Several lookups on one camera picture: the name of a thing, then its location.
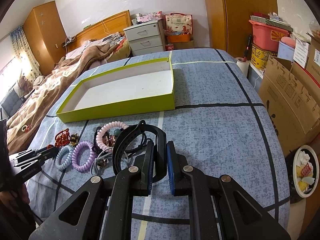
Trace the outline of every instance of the human hand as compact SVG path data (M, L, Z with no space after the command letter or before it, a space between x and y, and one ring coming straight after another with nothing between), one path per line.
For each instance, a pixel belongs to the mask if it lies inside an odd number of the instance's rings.
M22 184L21 187L18 189L19 195L22 199L22 201L26 204L30 203L29 194L27 191L26 184ZM13 206L11 205L11 201L14 200L14 198L17 197L17 194L15 192L9 192L9 191L2 191L0 192L0 201L12 212L15 213Z

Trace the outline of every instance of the pink plastic tub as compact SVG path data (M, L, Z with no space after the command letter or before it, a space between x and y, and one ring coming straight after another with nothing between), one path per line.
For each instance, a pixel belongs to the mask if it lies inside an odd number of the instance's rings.
M249 20L253 29L253 43L264 50L278 51L279 41L289 36L289 32L278 27Z

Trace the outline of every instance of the window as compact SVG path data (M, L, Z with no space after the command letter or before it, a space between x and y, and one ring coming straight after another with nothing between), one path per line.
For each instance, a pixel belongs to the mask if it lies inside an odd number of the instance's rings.
M11 87L18 81L21 75L21 63L16 58L0 70L0 102Z

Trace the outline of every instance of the red can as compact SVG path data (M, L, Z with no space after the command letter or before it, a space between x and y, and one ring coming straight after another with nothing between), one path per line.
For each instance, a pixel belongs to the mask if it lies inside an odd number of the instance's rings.
M169 50L174 50L174 45L173 44L168 44L165 46L165 50L169 51Z

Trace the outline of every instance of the yellow floral box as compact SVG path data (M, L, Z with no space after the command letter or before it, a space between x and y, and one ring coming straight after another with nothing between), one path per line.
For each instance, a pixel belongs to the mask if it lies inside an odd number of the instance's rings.
M57 116L67 123L173 109L171 60L158 58L81 80Z

